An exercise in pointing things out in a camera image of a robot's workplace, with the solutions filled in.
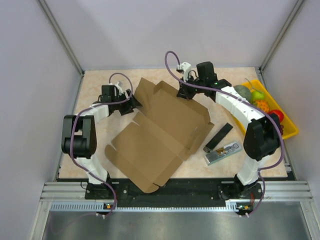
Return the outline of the brown cardboard box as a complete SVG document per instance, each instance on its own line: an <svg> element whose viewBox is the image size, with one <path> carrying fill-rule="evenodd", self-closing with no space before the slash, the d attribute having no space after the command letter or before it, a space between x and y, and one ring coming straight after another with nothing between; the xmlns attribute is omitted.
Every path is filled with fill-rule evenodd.
<svg viewBox="0 0 320 240"><path fill-rule="evenodd" d="M104 150L106 158L147 194L163 187L214 127L206 107L177 93L164 81L154 84L141 78L134 97L142 107Z"/></svg>

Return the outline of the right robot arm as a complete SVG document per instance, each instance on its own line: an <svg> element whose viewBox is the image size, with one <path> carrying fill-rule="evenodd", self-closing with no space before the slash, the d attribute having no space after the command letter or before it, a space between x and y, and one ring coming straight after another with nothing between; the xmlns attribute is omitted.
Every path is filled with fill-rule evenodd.
<svg viewBox="0 0 320 240"><path fill-rule="evenodd" d="M240 171L234 176L231 189L223 191L230 198L245 198L260 178L265 162L283 146L280 120L276 114L267 114L242 97L226 79L218 79L210 61L199 63L197 75L192 75L188 62L179 62L176 71L179 78L177 96L191 100L196 94L204 94L228 110L245 127L243 148L246 158Z"/></svg>

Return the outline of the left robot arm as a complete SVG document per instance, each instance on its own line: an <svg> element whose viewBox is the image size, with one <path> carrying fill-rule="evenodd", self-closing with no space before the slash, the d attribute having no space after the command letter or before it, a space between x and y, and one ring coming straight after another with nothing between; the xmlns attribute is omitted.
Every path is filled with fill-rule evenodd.
<svg viewBox="0 0 320 240"><path fill-rule="evenodd" d="M124 116L141 106L133 95L133 87L123 90L120 82L109 83L101 87L101 95L92 105L63 118L61 150L70 156L78 168L85 171L88 183L96 187L97 194L102 198L116 194L113 185L108 183L108 171L102 167L96 154L96 124L115 111Z"/></svg>

